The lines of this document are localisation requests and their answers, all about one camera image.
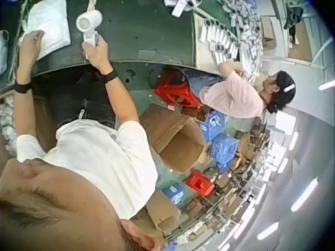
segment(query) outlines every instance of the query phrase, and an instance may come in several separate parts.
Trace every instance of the blue crate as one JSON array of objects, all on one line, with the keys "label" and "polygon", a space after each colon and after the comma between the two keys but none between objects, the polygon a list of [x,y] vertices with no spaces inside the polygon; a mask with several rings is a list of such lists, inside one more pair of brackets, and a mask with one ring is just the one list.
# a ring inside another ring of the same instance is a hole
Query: blue crate
[{"label": "blue crate", "polygon": [[167,188],[162,189],[165,196],[171,200],[172,204],[175,206],[181,204],[183,202],[183,198],[185,195],[185,188],[180,183],[175,183]]},{"label": "blue crate", "polygon": [[226,126],[226,115],[212,110],[206,117],[205,122],[199,122],[200,129],[206,141],[212,141]]},{"label": "blue crate", "polygon": [[220,162],[217,162],[216,163],[216,168],[219,170],[219,172],[221,174],[224,174],[225,172],[227,172],[229,170],[229,167],[231,165],[233,161],[233,158],[225,163],[220,163]]},{"label": "blue crate", "polygon": [[237,139],[220,134],[213,139],[209,155],[224,164],[234,158],[238,143]]}]

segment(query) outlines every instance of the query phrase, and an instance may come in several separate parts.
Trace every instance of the pink shirt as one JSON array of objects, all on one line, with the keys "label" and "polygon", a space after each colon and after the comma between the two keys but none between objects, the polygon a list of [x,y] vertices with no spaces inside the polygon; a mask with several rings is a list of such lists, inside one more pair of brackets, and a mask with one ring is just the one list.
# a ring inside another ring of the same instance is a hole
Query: pink shirt
[{"label": "pink shirt", "polygon": [[202,88],[200,99],[204,105],[235,118],[260,117],[264,110],[258,92],[235,71],[226,81]]}]

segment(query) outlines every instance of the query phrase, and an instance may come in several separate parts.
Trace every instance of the black pants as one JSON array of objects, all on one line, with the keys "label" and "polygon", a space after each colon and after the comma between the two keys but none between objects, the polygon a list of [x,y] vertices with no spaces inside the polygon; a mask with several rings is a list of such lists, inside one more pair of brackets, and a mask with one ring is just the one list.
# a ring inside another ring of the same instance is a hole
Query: black pants
[{"label": "black pants", "polygon": [[80,118],[92,119],[114,128],[115,114],[110,106],[105,84],[91,73],[72,84],[57,86],[50,97],[50,109],[57,129]]}]

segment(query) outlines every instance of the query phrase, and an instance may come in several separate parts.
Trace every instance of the black wristband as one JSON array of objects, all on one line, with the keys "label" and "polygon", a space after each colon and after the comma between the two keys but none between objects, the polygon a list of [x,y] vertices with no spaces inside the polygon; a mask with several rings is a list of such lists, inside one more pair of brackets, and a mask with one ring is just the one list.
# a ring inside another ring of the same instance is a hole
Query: black wristband
[{"label": "black wristband", "polygon": [[27,93],[27,91],[29,91],[31,89],[31,82],[29,84],[26,85],[19,85],[16,81],[14,84],[14,90],[17,93]]},{"label": "black wristband", "polygon": [[107,84],[109,81],[112,81],[114,78],[118,77],[118,74],[115,70],[112,72],[108,73],[107,75],[102,75],[103,77],[103,82]]}]

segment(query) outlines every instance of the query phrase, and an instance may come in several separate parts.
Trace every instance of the jeans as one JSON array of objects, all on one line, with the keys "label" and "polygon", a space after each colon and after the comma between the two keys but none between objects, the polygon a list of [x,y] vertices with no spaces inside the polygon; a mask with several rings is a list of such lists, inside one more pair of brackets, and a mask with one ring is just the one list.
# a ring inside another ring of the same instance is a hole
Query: jeans
[{"label": "jeans", "polygon": [[85,73],[75,84],[57,87],[49,104],[57,129],[79,118],[96,120],[110,128],[115,126],[105,84],[92,81],[91,73]]},{"label": "jeans", "polygon": [[198,70],[188,68],[178,68],[184,76],[187,78],[189,88],[191,89],[194,96],[200,98],[199,93],[205,86],[213,86],[216,83],[226,80],[223,76],[209,74]]}]

